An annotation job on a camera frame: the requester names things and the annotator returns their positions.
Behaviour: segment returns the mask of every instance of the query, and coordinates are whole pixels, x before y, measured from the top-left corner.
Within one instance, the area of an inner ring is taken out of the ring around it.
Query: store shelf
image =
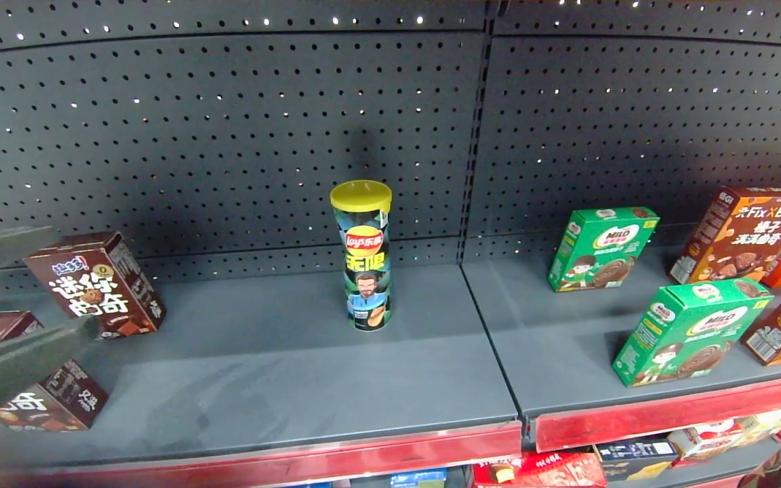
[[[659,478],[654,479],[616,481],[608,483],[607,488],[692,488],[751,472],[766,458],[771,457],[777,448],[777,443],[765,439],[749,447],[719,454],[706,464],[666,470]]]
[[[519,453],[517,409],[458,266],[394,273],[394,318],[374,333],[347,325],[339,272],[160,285],[159,333],[78,358],[111,392],[95,426],[0,425],[0,468],[269,485]],[[41,293],[0,309],[63,318]]]
[[[575,293],[549,288],[546,254],[464,264],[540,451],[781,408],[781,365],[762,367],[741,346],[702,378],[637,388],[617,378],[611,362],[656,288],[670,284],[675,253],[647,248],[623,287]]]

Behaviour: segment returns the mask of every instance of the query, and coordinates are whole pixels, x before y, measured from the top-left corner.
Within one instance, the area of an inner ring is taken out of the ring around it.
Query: cartoon man illustration
[[[563,288],[586,288],[586,278],[591,278],[595,273],[593,268],[595,267],[595,256],[580,256],[574,260],[574,265],[563,276],[565,278],[562,281]]]
[[[677,354],[682,348],[682,342],[675,342],[661,347],[653,356],[655,365],[647,368],[647,371],[643,371],[643,373],[639,375],[639,380],[635,382],[635,385],[647,385],[647,383],[655,383],[658,381],[661,371],[664,370],[664,367],[666,367],[670,361],[677,357]]]
[[[377,327],[384,316],[387,293],[376,293],[378,277],[372,272],[360,272],[354,281],[360,293],[348,296],[348,312],[355,319],[366,319],[370,327]]]

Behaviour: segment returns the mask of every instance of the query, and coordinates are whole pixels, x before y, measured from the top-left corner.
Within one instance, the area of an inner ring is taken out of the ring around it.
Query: green cookie box
[[[704,376],[772,299],[747,278],[661,287],[614,371],[626,386]]]
[[[659,216],[647,207],[574,210],[550,267],[554,291],[622,285]]]

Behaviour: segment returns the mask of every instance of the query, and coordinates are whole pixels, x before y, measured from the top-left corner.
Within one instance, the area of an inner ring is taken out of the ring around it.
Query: milo box
[[[614,371],[626,386],[704,376],[772,299],[748,278],[661,287]]]
[[[647,207],[574,210],[550,267],[554,291],[613,288],[635,266],[659,216]]]
[[[345,250],[345,296],[353,327],[375,331],[391,320],[388,212],[393,192],[372,180],[351,180],[331,191]]]

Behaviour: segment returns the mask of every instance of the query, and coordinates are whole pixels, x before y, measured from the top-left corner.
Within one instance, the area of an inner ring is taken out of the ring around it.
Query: lay's potato chip can
[[[391,320],[391,197],[387,185],[372,180],[351,180],[331,191],[345,248],[348,321],[362,331],[379,330]]]

